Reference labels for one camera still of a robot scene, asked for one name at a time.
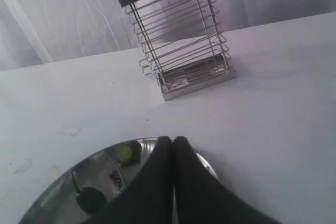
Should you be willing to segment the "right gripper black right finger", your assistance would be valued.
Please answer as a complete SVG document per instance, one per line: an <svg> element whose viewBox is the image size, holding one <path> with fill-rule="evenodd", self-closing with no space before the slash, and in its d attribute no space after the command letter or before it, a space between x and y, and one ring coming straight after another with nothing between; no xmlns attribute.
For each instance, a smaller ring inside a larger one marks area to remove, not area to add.
<svg viewBox="0 0 336 224"><path fill-rule="evenodd" d="M183 136L173 141L173 162L179 223L278 223L212 176Z"/></svg>

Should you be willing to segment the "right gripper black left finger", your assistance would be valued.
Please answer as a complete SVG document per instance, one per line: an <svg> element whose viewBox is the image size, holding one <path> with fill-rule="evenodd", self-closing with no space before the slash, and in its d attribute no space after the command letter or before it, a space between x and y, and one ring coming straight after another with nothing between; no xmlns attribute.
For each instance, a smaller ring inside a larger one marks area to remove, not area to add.
<svg viewBox="0 0 336 224"><path fill-rule="evenodd" d="M172 216L172 141L161 136L133 181L85 223L171 223Z"/></svg>

